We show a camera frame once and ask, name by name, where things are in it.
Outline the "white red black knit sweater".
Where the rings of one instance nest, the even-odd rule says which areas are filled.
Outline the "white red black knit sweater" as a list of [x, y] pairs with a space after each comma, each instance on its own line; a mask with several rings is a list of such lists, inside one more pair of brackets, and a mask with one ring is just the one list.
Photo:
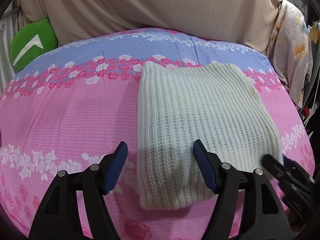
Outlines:
[[259, 168], [266, 154], [283, 159], [278, 129], [238, 66], [145, 63], [137, 107], [142, 208], [174, 210], [213, 197], [193, 155], [196, 140], [242, 171]]

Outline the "silver satin curtain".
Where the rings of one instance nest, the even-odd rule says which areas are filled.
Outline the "silver satin curtain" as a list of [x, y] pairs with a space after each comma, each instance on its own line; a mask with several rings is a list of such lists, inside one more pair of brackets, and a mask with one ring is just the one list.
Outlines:
[[15, 8], [4, 14], [4, 17], [1, 19], [1, 30], [0, 30], [0, 86], [1, 93], [4, 91], [6, 86], [16, 75], [16, 72], [11, 65], [9, 51], [10, 45], [17, 34], [18, 27], [18, 17], [20, 14], [20, 9]]

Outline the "pink floral bed quilt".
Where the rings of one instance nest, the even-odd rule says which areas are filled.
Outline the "pink floral bed quilt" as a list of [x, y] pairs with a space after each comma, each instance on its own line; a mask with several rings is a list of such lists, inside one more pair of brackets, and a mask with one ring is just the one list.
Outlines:
[[283, 153], [313, 173], [305, 128], [267, 57], [246, 46], [168, 29], [138, 29], [73, 42], [35, 59], [1, 95], [1, 205], [27, 236], [59, 170], [75, 173], [112, 153], [129, 154], [107, 208], [122, 239], [200, 239], [214, 200], [190, 210], [140, 207], [136, 113], [146, 62], [168, 69], [232, 63], [253, 83], [281, 135]]

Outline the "green round cushion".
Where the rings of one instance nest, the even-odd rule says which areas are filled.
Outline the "green round cushion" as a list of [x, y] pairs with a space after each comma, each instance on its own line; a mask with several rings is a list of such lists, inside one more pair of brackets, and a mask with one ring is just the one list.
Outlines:
[[10, 45], [10, 62], [19, 72], [40, 55], [57, 47], [57, 37], [46, 16], [40, 22], [30, 23], [17, 32]]

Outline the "beige curtain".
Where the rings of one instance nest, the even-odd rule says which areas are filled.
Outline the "beige curtain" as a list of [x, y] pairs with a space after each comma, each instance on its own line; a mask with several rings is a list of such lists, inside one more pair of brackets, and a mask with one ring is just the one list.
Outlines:
[[160, 27], [264, 52], [283, 0], [17, 0], [20, 25], [48, 17], [59, 44]]

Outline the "floral hanging cloth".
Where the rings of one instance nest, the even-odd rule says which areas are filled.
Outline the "floral hanging cloth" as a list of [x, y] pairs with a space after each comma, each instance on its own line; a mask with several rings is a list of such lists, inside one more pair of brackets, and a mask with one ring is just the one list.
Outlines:
[[304, 87], [312, 76], [312, 49], [302, 12], [287, 0], [279, 7], [268, 58], [296, 108], [301, 109]]

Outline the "yellow hanging tag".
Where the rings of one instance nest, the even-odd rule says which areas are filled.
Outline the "yellow hanging tag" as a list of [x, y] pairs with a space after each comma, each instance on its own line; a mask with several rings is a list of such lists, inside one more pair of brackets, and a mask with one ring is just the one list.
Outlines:
[[319, 41], [319, 30], [316, 26], [312, 26], [309, 32], [309, 37], [314, 44], [317, 44]]

